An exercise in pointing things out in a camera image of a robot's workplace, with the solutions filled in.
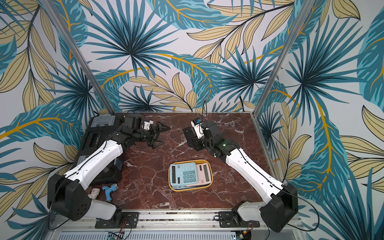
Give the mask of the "black upside-down calculator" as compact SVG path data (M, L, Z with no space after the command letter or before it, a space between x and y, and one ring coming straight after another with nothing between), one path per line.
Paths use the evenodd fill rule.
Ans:
M197 137L195 129L193 127L187 127L183 129L183 132L186 137L189 148L199 151L201 149L200 140Z

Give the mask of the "pink calculator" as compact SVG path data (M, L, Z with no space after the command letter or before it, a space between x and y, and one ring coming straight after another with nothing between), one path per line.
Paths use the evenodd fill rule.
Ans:
M205 186L212 183L211 170L207 163L197 165L197 186Z

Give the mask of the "yellow plastic tray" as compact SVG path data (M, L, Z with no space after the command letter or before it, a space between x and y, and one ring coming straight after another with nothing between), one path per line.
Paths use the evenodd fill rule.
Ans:
M212 177L212 183L213 183L213 173L212 173L211 165L206 160L191 160L191 161L184 161L184 162L176 162L173 164L183 164L183 163L190 163L190 162L195 162L196 166L198 164L207 163L210 167L210 170L211 170L211 177ZM205 186L197 186L196 184L190 184L190 185L186 185L186 186L172 187L171 181L170 181L170 167L169 167L169 187L175 192L185 192L185 191L194 191L194 190L205 189L205 188L208 188L209 186L211 186L212 183L209 185L205 185Z

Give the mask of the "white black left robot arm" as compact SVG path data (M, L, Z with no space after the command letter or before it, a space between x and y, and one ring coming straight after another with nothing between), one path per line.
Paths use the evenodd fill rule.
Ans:
M135 143L146 142L155 149L162 144L159 135L170 129L162 122L144 121L140 115L127 114L124 123L80 165L49 179L47 205L50 212L72 221L82 218L109 221L116 218L117 206L89 198L86 189L104 168Z

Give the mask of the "white pipe elbow fitting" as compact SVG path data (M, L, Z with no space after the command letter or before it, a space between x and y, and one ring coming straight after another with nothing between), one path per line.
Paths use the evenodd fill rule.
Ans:
M92 200L96 200L100 194L100 189L99 188L93 188L91 193L88 194L88 197Z

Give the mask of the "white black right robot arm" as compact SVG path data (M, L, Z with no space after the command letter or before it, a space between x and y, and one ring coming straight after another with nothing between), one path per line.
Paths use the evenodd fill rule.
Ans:
M259 167L240 147L224 138L219 126L213 122L191 121L183 130L190 148L207 150L212 156L236 170L262 198L260 203L239 204L235 213L245 222L262 221L279 233L298 213L298 191L292 184L284 185Z

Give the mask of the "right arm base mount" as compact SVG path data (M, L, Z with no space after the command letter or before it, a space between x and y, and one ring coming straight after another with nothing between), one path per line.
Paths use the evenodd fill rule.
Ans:
M234 212L218 212L214 216L214 220L219 222L221 228L259 228L260 222L258 221L244 221L241 217Z

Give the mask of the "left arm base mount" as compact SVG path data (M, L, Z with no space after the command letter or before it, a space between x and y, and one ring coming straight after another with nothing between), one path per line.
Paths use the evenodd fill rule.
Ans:
M111 220L97 219L96 229L135 229L139 220L139 212L118 212Z

